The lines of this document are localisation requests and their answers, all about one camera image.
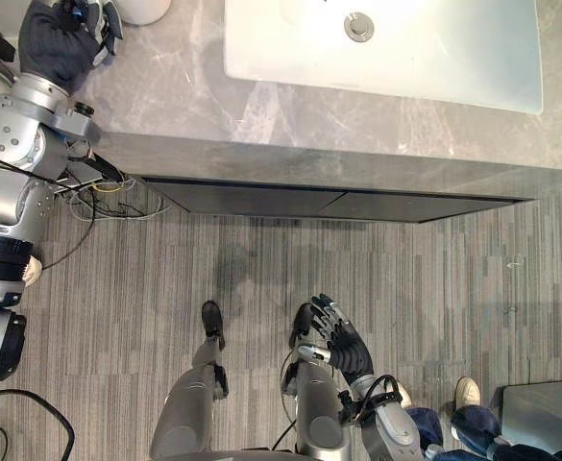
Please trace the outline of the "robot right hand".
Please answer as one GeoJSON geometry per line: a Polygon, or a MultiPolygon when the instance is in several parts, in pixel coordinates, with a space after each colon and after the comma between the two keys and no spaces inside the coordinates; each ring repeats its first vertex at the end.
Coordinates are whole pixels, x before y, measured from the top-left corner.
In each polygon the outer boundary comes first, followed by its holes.
{"type": "Polygon", "coordinates": [[[361,336],[339,303],[325,294],[300,306],[289,344],[300,357],[332,366],[349,386],[374,375],[372,357],[361,336]]]}

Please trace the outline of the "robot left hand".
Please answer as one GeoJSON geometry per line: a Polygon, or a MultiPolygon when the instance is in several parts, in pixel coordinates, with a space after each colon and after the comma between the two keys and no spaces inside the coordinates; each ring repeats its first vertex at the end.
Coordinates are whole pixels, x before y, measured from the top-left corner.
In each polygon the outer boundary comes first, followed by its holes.
{"type": "Polygon", "coordinates": [[[122,20],[112,1],[32,1],[18,36],[20,72],[73,94],[115,54],[122,20]]]}

